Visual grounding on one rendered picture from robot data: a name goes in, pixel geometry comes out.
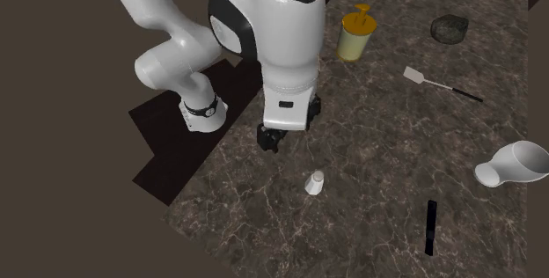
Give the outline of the yellow pump dispenser bottle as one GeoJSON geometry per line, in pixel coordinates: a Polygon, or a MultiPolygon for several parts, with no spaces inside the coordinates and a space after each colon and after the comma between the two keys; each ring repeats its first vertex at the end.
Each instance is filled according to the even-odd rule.
{"type": "Polygon", "coordinates": [[[362,56],[370,36],[377,29],[377,22],[368,11],[368,4],[356,4],[356,12],[345,15],[341,20],[341,30],[336,55],[344,62],[355,62],[362,56]]]}

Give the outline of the dark robot stand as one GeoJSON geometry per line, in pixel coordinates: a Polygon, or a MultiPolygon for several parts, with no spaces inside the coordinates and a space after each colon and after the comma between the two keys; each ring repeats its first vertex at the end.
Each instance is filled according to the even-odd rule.
{"type": "Polygon", "coordinates": [[[143,190],[169,206],[222,140],[262,87],[258,62],[233,66],[223,59],[204,70],[228,105],[227,118],[212,133],[190,132],[179,110],[180,97],[165,91],[129,112],[153,158],[133,178],[143,190]]]}

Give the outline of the white cup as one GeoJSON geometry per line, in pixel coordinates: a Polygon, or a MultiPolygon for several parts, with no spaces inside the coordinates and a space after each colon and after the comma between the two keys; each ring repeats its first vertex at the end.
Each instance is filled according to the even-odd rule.
{"type": "Polygon", "coordinates": [[[506,182],[530,183],[549,175],[549,152],[530,141],[517,141],[497,150],[493,157],[474,169],[476,180],[485,187],[506,182]]]}

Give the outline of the black flat bar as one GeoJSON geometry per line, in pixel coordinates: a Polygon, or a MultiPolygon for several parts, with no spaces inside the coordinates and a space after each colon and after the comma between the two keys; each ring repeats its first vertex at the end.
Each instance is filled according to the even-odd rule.
{"type": "Polygon", "coordinates": [[[429,200],[427,217],[426,217],[426,239],[425,239],[425,253],[428,256],[434,255],[434,242],[435,242],[435,234],[436,234],[436,213],[437,213],[437,202],[433,200],[429,200]]]}

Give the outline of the small white shaker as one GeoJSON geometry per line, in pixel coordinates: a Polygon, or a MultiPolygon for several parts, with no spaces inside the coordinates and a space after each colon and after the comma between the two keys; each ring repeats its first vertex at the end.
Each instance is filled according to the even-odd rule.
{"type": "Polygon", "coordinates": [[[318,195],[324,185],[325,174],[316,170],[305,182],[304,189],[309,195],[318,195]]]}

